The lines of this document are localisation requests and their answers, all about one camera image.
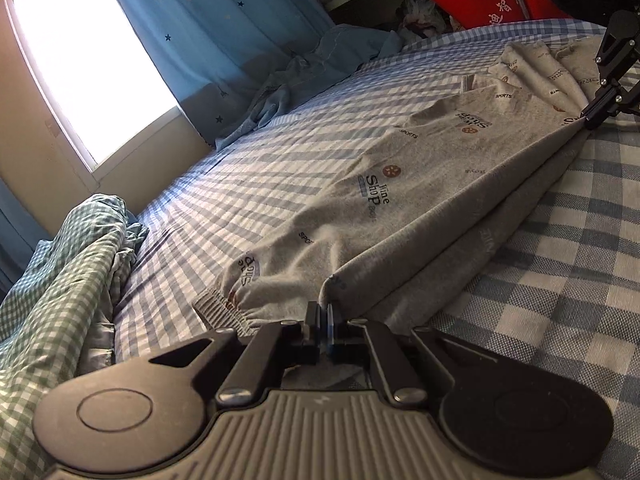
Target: wrinkled fabric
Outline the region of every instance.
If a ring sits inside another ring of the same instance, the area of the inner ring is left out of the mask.
[[[593,83],[580,85],[570,66],[597,75],[592,58],[574,49],[563,65],[543,43],[508,45],[498,68],[511,76],[464,78],[459,94],[389,130],[194,306],[212,325],[235,317],[244,332],[303,319],[309,301],[400,332],[427,320],[580,151]]]
[[[147,233],[127,222],[121,199],[92,196],[53,241],[38,244],[0,305],[0,478],[44,473],[47,457],[31,429],[36,405],[76,374],[97,309],[110,316]]]
[[[241,124],[216,139],[217,149],[306,103],[356,72],[364,62],[397,54],[401,48],[402,39],[394,32],[337,25],[313,52],[296,56],[286,70],[269,76]]]
[[[162,79],[211,145],[255,93],[333,25],[318,0],[118,0]]]

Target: circular pad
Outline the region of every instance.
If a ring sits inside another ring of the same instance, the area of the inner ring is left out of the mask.
[[[590,389],[522,366],[466,370],[442,399],[438,419],[479,463],[534,478],[593,465],[613,430],[606,403]]]
[[[152,409],[153,402],[145,394],[113,388],[83,400],[78,407],[78,418],[92,430],[114,433],[139,426],[149,418]]]

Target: crumpled blanket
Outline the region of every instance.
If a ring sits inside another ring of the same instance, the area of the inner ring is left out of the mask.
[[[397,54],[401,48],[402,39],[393,31],[344,24],[331,28],[313,52],[296,56],[286,69],[268,77],[244,117],[215,139],[216,148],[221,150],[289,113],[356,72],[362,63]]]
[[[47,467],[31,421],[39,400],[76,374],[95,312],[113,305],[148,229],[122,199],[95,195],[41,241],[0,305],[0,478],[39,478]]]

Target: window frame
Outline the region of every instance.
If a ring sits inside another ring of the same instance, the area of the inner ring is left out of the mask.
[[[134,134],[127,142],[108,156],[107,159],[97,163],[93,155],[84,145],[84,142],[82,142],[81,137],[65,117],[62,109],[53,97],[44,76],[38,69],[33,53],[31,52],[31,49],[29,49],[29,42],[20,26],[20,20],[15,10],[14,0],[4,0],[4,6],[6,7],[9,22],[11,23],[11,27],[14,32],[15,41],[22,53],[22,58],[31,73],[33,81],[36,83],[36,86],[40,91],[40,95],[51,113],[51,117],[46,121],[46,126],[50,133],[55,137],[58,147],[71,164],[74,172],[90,192],[97,190],[100,185],[100,181],[111,173],[111,171],[113,171],[114,168],[116,168],[117,165],[127,158],[135,149],[158,133],[158,131],[168,123],[182,115],[182,111],[178,105],[170,108],[164,114],[153,120],[151,124],[148,124],[138,133]]]

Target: green checkered blanket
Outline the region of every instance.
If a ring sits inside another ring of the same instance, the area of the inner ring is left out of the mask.
[[[124,202],[95,195],[42,241],[0,306],[0,478],[39,478],[47,460],[31,420],[39,400],[73,378],[100,297],[116,301],[148,229]]]

